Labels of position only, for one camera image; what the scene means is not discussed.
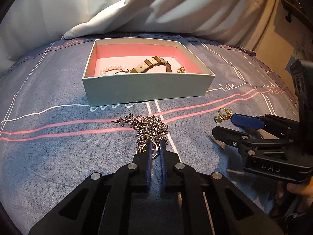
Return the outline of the gold flower earring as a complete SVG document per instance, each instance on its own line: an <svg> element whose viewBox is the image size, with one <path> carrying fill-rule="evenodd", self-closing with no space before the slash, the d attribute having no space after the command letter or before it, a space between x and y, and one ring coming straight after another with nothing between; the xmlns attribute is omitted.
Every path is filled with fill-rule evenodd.
<svg viewBox="0 0 313 235"><path fill-rule="evenodd" d="M186 72L186 69L184 66L180 67L179 69L177 69L177 72L178 73L185 73Z"/></svg>

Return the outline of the beige strap wristwatch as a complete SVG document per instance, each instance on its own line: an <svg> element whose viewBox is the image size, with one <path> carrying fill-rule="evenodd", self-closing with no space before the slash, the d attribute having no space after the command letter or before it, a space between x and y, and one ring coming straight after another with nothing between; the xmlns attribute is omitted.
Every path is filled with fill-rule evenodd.
<svg viewBox="0 0 313 235"><path fill-rule="evenodd" d="M169 62L159 56L153 56L150 60L146 59L136 67L130 69L121 68L117 69L117 72L115 74L118 74L120 72L124 73L146 73L148 70L158 67L158 66L164 66L165 67L165 72L166 73L171 73L172 68Z"/></svg>

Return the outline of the white curtain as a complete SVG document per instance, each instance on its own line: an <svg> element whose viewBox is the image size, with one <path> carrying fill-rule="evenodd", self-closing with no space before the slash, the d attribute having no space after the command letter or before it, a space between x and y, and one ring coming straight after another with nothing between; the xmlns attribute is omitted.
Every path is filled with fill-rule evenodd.
<svg viewBox="0 0 313 235"><path fill-rule="evenodd" d="M60 39L112 31L170 32L257 47L277 0L13 0L1 17L1 73Z"/></svg>

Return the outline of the blue plaid bedsheet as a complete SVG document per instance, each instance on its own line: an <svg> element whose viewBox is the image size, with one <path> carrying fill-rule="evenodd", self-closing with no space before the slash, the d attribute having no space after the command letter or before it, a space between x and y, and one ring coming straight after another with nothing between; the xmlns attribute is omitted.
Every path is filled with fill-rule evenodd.
<svg viewBox="0 0 313 235"><path fill-rule="evenodd" d="M291 91L246 51L191 36L155 37L183 43L214 72L206 95L90 107L82 75L93 37L32 50L1 77L1 203L23 234L90 174L111 174L132 161L135 132L113 123L130 113L160 117L169 151L198 172L222 173L270 212L276 182L243 172L237 150L212 138L214 116L226 107L298 120Z"/></svg>

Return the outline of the grey box pink lining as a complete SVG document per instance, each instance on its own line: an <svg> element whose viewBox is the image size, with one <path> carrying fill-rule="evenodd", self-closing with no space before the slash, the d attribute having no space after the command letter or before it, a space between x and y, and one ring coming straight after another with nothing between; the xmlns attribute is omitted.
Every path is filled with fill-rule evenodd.
<svg viewBox="0 0 313 235"><path fill-rule="evenodd" d="M82 81L91 107L206 94L209 61L182 37L96 39Z"/></svg>

